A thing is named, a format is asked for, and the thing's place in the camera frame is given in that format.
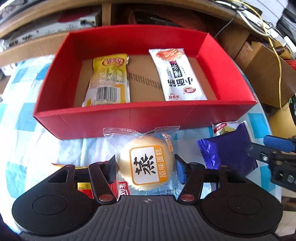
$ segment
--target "purple snack package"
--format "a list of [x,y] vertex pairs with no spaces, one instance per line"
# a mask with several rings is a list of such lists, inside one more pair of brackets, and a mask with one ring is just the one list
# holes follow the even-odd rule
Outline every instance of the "purple snack package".
[[257,161],[248,157],[246,148],[250,143],[246,126],[242,123],[235,131],[197,141],[205,164],[209,169],[227,165],[242,176],[258,167]]

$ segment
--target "red cardboard box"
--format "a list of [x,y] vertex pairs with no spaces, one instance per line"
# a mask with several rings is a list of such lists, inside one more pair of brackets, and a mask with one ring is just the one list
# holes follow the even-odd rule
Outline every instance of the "red cardboard box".
[[[136,100],[126,104],[79,107],[84,97],[78,93],[85,94],[86,90],[81,89],[80,83],[85,61],[91,63],[95,57],[116,53],[148,55],[148,50],[154,48],[184,48],[186,55],[198,62],[215,99]],[[90,77],[91,74],[83,76],[84,81],[88,83]],[[77,95],[82,96],[78,105]],[[47,72],[33,116],[57,138],[77,139],[101,137],[104,127],[139,132],[159,126],[206,127],[235,121],[256,103],[230,57],[209,34],[167,26],[118,25],[69,33]]]

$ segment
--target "ribbed black surface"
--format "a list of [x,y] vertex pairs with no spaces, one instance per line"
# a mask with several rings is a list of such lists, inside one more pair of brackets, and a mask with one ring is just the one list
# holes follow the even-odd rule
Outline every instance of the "ribbed black surface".
[[[80,229],[56,237],[23,233],[29,241],[213,241],[246,240],[210,227],[192,206],[178,204],[172,196],[122,196],[113,205],[101,206]],[[248,240],[278,240],[269,234]]]

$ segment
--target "blue and white tablecloth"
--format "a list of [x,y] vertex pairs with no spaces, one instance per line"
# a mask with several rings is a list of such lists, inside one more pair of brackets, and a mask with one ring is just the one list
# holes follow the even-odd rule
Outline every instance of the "blue and white tablecloth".
[[[39,89],[52,59],[53,56],[45,56],[20,63],[0,104],[0,213],[16,232],[18,229],[11,215],[13,202],[54,172],[56,168],[52,163],[88,166],[93,162],[109,160],[114,154],[104,138],[58,140],[32,117]],[[260,104],[239,120],[247,121],[255,142],[259,144],[263,144],[265,135],[271,134]],[[212,127],[181,130],[174,140],[175,153],[186,162],[204,164],[196,141],[211,136]],[[280,200],[281,188],[270,182],[268,166],[261,162],[258,165],[259,168],[248,178]]]

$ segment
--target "round cake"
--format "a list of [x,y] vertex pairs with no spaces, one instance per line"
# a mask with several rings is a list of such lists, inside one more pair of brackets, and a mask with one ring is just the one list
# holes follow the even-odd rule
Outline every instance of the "round cake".
[[152,190],[170,179],[175,161],[167,143],[148,135],[130,141],[120,152],[118,165],[127,183],[138,190]]

